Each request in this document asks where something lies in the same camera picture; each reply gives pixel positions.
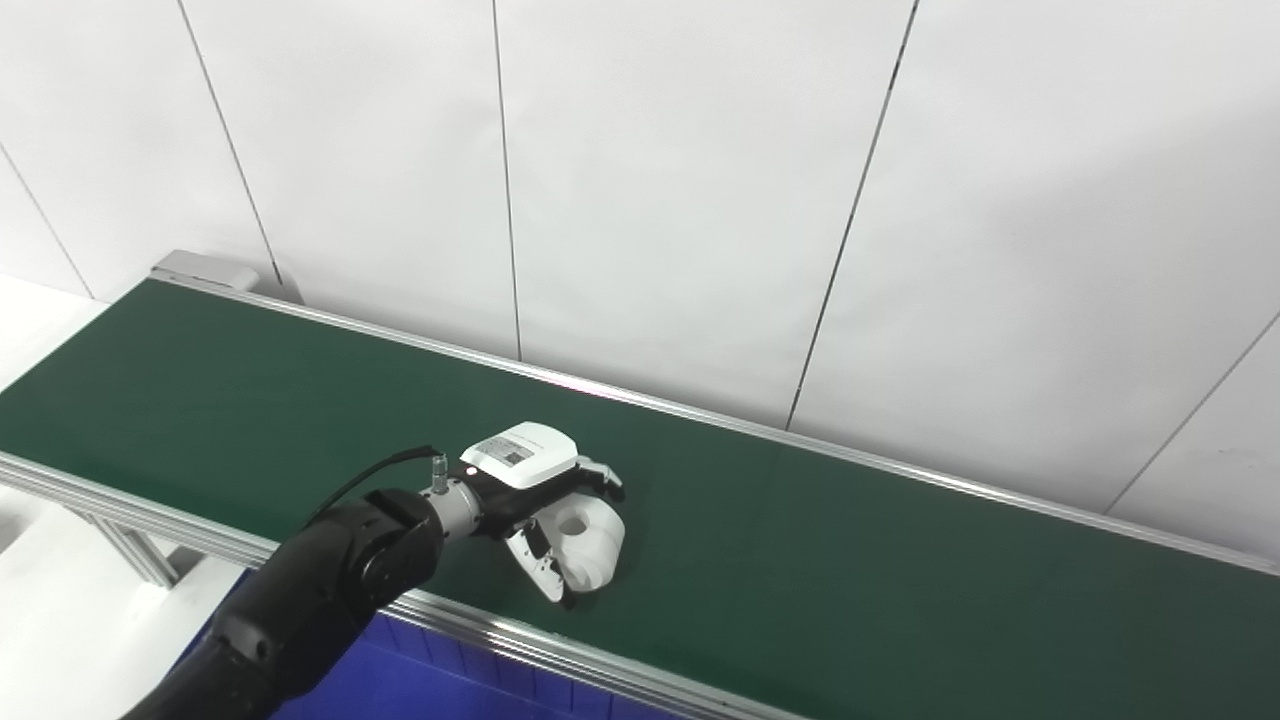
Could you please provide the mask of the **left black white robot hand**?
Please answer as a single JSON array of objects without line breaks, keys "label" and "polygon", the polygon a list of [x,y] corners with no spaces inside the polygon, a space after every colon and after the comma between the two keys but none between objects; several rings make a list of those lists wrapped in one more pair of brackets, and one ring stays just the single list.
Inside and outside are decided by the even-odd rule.
[{"label": "left black white robot hand", "polygon": [[612,583],[626,489],[566,433],[522,421],[466,448],[456,475],[477,510],[476,534],[502,542],[552,603],[572,609]]}]

